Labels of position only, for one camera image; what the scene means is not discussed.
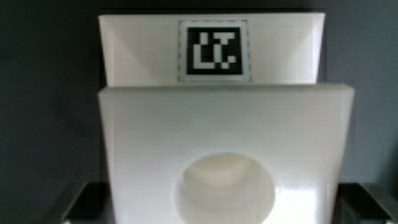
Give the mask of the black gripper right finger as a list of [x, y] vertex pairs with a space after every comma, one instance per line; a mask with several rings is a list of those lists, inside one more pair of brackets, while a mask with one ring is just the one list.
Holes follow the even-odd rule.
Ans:
[[340, 185], [333, 224], [398, 224], [398, 200], [381, 185]]

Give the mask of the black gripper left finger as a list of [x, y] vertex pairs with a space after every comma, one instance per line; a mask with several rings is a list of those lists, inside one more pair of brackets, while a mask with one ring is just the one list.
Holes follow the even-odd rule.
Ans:
[[109, 185], [86, 182], [73, 189], [57, 224], [100, 224], [109, 199]]

